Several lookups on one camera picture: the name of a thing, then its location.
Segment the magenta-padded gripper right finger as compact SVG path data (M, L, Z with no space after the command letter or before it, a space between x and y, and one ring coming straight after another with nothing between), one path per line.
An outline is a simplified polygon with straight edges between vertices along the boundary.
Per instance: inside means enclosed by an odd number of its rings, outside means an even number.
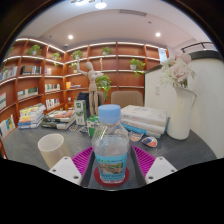
M177 171L164 157L154 157L137 146L131 147L130 155L139 186L153 183Z

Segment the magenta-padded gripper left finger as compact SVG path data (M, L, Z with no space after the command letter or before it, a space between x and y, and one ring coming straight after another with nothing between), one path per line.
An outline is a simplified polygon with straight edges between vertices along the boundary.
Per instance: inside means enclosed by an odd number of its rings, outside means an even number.
M95 155L91 147L73 157L64 156L49 172L76 185L87 187L91 178Z

